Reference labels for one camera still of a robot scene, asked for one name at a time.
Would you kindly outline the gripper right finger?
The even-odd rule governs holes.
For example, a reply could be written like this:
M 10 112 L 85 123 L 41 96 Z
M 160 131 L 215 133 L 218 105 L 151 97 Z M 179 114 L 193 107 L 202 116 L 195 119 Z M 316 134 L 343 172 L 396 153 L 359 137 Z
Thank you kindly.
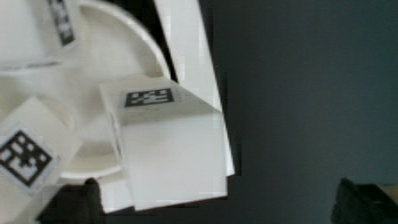
M 398 224 L 398 203 L 376 184 L 343 178 L 335 190 L 332 224 Z

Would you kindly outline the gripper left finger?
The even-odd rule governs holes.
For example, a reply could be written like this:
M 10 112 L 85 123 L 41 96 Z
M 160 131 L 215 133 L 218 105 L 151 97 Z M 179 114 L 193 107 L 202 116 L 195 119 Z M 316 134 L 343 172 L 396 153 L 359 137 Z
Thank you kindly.
M 99 183 L 64 185 L 35 217 L 39 224 L 106 224 Z

